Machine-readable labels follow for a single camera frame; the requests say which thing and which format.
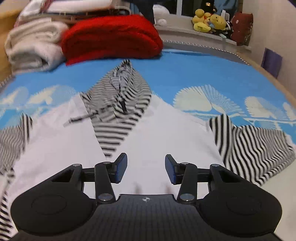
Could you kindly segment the blue white patterned bedsheet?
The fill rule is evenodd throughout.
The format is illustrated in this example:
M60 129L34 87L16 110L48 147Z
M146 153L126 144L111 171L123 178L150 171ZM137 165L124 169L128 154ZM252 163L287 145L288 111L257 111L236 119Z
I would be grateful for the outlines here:
M295 240L295 108L238 57L17 74L1 240Z

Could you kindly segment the white folded bedding stack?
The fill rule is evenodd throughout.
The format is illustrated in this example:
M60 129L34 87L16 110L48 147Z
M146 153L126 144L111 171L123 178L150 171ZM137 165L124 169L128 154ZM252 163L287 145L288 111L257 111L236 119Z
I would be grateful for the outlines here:
M122 1L30 1L21 11L17 23L23 24L39 18L67 16L96 17L99 15L131 15Z

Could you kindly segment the striped white hooded sweater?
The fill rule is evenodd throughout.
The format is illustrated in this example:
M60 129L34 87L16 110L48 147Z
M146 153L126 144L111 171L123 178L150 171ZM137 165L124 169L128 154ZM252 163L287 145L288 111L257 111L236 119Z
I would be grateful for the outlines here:
M22 191L44 180L71 161L90 166L128 155L123 183L116 194L177 193L161 168L167 153L181 161L195 157L206 168L222 164L224 149L210 133L208 120L226 115L244 130L279 131L295 146L295 109L273 84L252 66L206 56L164 54L155 60L132 59L134 78L150 87L151 100L142 117L120 125L96 126L91 120L65 126L69 118L86 113L81 95L107 88L121 60L96 60L51 72L20 74L1 89L1 128L19 123L22 114L33 120L33 130L23 153L18 153L1 208L1 239L16 229L10 220L10 204Z

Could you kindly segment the cream folded quilt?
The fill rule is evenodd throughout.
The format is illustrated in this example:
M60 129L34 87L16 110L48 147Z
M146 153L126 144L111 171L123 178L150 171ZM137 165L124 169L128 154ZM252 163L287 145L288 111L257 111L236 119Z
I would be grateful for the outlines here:
M4 49L14 75L50 71L65 61L60 42L68 25L43 18L13 28Z

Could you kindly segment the yellow plush toys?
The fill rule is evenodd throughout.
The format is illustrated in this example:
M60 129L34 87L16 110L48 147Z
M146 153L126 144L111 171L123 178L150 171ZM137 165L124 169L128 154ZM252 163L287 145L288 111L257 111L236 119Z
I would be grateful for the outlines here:
M197 9L192 18L193 29L196 32L210 33L215 31L226 30L226 20L217 14L204 12L202 9Z

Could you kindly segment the purple box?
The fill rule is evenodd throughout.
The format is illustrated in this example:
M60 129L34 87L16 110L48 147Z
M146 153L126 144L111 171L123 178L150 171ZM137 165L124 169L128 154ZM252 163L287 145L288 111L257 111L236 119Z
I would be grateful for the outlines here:
M265 48L261 67L270 73L274 78L277 78L281 69L281 64L282 56L271 49Z

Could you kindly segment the red folded blanket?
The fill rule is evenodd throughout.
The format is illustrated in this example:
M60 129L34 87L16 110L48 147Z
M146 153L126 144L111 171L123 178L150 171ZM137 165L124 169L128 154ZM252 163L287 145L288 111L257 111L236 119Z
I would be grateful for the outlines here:
M61 41L67 65L104 59L150 59L161 54L163 41L154 25L141 15L103 16L83 20Z

